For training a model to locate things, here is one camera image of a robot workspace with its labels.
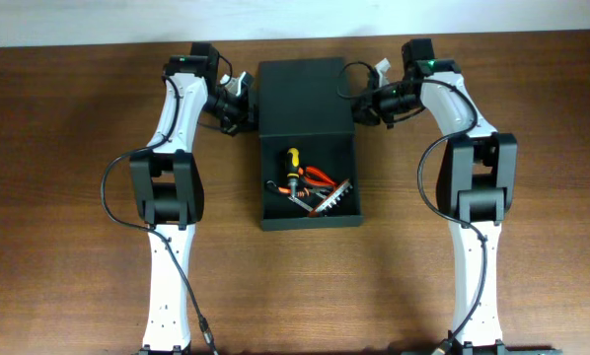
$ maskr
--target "wooden table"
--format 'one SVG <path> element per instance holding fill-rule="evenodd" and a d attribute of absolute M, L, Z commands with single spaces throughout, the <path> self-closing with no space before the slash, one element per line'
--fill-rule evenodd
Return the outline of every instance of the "wooden table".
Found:
<path fill-rule="evenodd" d="M 435 35 L 484 116 L 519 141 L 501 236 L 498 307 L 509 345 L 590 354 L 590 32 Z M 409 36 L 217 42 L 236 73 L 262 60 L 390 58 Z M 0 354 L 126 354 L 148 312 L 145 235 L 103 213 L 104 167 L 148 142 L 169 55 L 189 43 L 0 49 Z M 354 88 L 363 72 L 351 73 Z M 214 123 L 205 116 L 203 121 Z M 358 127 L 366 222 L 260 230 L 258 136 L 198 130 L 207 198 L 190 280 L 229 353 L 384 350 L 434 343 L 454 307 L 446 223 L 421 202 L 415 168 L 439 131 L 430 113 Z M 427 164 L 434 186 L 441 151 Z M 127 166 L 109 183 L 136 221 Z M 205 349 L 194 314 L 194 349 Z"/>

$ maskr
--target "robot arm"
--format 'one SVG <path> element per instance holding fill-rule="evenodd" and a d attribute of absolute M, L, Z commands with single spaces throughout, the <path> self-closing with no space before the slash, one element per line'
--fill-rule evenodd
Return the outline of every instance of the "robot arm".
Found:
<path fill-rule="evenodd" d="M 195 224 L 203 213 L 203 188 L 192 143 L 202 111 L 219 118 L 221 132 L 228 135 L 258 127 L 257 108 L 251 92 L 253 77 L 247 73 L 239 78 L 227 76 L 226 82 L 217 85 L 220 58 L 220 53 L 209 43 L 195 43 L 189 55 L 170 58 L 163 76 L 166 100 L 153 138 L 146 148 L 113 160 L 103 176 L 103 206 L 111 219 L 148 232 L 150 239 L 150 311 L 140 355 L 189 353 L 186 290 L 196 309 L 205 341 L 217 355 L 207 320 L 200 313 L 187 281 Z M 109 172 L 127 157 L 130 158 L 137 211 L 148 227 L 118 220 L 106 204 L 105 183 Z M 173 175 L 174 182 L 154 179 L 166 174 Z"/>
<path fill-rule="evenodd" d="M 502 346 L 496 311 L 496 252 L 501 222 L 512 201 L 516 140 L 511 134 L 498 133 L 484 119 L 464 87 L 459 66 L 452 60 L 435 59 L 430 39 L 405 44 L 403 60 L 406 74 L 398 83 L 386 84 L 387 60 L 370 70 L 368 90 L 353 97 L 355 120 L 368 125 L 383 121 L 392 128 L 403 120 L 395 119 L 395 114 L 427 108 L 435 117 L 448 137 L 436 188 L 437 209 L 453 219 L 449 229 L 455 250 L 451 329 L 459 330 L 450 333 L 457 341 L 450 338 L 448 344 L 471 349 Z M 474 174 L 474 164 L 491 167 L 490 173 Z M 485 244 L 474 229 L 467 228 L 470 225 L 482 233 Z M 434 354 L 448 350 L 438 348 Z"/>

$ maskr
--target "black box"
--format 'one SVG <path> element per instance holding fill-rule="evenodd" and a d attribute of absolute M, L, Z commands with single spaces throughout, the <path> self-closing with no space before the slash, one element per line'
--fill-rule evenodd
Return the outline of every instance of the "black box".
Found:
<path fill-rule="evenodd" d="M 259 137 L 262 164 L 262 229 L 356 227 L 363 223 L 354 159 L 350 102 L 336 94 L 342 58 L 263 62 L 259 65 Z M 353 189 L 328 216 L 309 218 L 302 207 L 264 188 L 268 180 L 286 186 L 285 155 L 297 148 L 302 166 L 319 168 Z M 314 199 L 312 207 L 321 201 Z"/>

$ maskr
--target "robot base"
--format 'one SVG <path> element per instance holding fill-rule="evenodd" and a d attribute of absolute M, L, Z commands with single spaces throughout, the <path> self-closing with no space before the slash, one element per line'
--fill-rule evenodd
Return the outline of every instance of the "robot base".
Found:
<path fill-rule="evenodd" d="M 432 350 L 430 351 L 403 351 L 401 355 L 432 355 L 434 354 Z M 457 346 L 454 346 L 451 349 L 451 354 L 453 355 L 563 355 L 562 350 L 553 350 L 546 348 L 540 348 L 538 350 L 531 350 L 528 348 L 527 350 L 508 350 L 505 348 L 505 345 L 500 341 L 497 340 L 496 344 L 493 346 L 483 346 L 483 347 L 473 347 L 472 345 L 465 345 L 461 346 L 457 343 Z"/>
<path fill-rule="evenodd" d="M 189 344 L 184 350 L 181 350 L 181 347 L 177 345 L 173 351 L 154 351 L 150 350 L 150 346 L 146 345 L 135 355 L 189 355 Z"/>

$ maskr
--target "screwdriver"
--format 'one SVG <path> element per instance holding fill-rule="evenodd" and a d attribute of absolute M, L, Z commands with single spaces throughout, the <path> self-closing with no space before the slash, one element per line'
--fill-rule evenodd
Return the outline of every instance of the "screwdriver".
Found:
<path fill-rule="evenodd" d="M 299 181 L 299 151 L 291 148 L 286 152 L 286 178 L 291 188 L 291 197 L 297 194 L 297 182 Z"/>

